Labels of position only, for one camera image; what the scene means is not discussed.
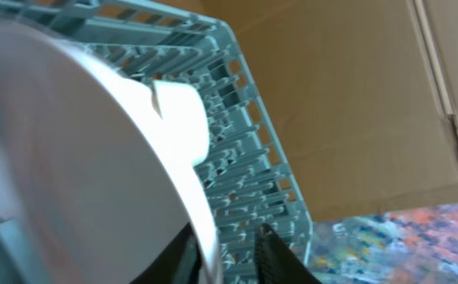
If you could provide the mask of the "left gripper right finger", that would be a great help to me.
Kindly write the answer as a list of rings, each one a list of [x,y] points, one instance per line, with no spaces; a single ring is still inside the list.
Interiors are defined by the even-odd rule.
[[[322,284],[267,223],[255,228],[254,264],[259,284]]]

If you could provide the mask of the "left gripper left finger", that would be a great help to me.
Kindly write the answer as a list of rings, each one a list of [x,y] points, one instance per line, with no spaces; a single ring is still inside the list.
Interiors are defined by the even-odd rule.
[[[130,284],[197,284],[202,260],[189,223]]]

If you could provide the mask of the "white plate with food scraps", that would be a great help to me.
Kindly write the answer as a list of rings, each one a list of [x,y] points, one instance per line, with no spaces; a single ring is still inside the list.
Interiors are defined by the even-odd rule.
[[[153,81],[0,20],[0,283],[130,283],[187,223],[198,283],[222,282],[206,193]]]

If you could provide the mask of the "pale green bowl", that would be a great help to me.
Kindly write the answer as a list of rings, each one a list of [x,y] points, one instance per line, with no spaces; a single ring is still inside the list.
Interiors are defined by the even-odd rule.
[[[198,91],[190,84],[154,80],[153,89],[162,120],[173,133],[179,152],[198,166],[208,156],[207,113]]]

